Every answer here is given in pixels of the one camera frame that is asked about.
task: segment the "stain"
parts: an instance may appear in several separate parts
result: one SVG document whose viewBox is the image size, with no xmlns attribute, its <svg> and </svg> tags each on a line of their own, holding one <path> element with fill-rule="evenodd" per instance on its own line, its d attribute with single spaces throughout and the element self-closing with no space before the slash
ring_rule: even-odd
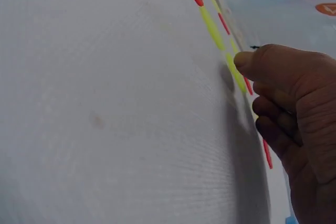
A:
<svg viewBox="0 0 336 224">
<path fill-rule="evenodd" d="M 89 121 L 93 128 L 103 130 L 105 127 L 104 120 L 96 112 L 91 112 L 89 115 Z"/>
</svg>

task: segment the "hand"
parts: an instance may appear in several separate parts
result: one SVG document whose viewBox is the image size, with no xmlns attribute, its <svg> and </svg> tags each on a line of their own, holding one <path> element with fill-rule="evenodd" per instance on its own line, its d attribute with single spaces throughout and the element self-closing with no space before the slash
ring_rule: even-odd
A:
<svg viewBox="0 0 336 224">
<path fill-rule="evenodd" d="M 288 174 L 299 223 L 336 223 L 336 61 L 267 45 L 235 64 L 255 82 L 256 126 Z"/>
</svg>

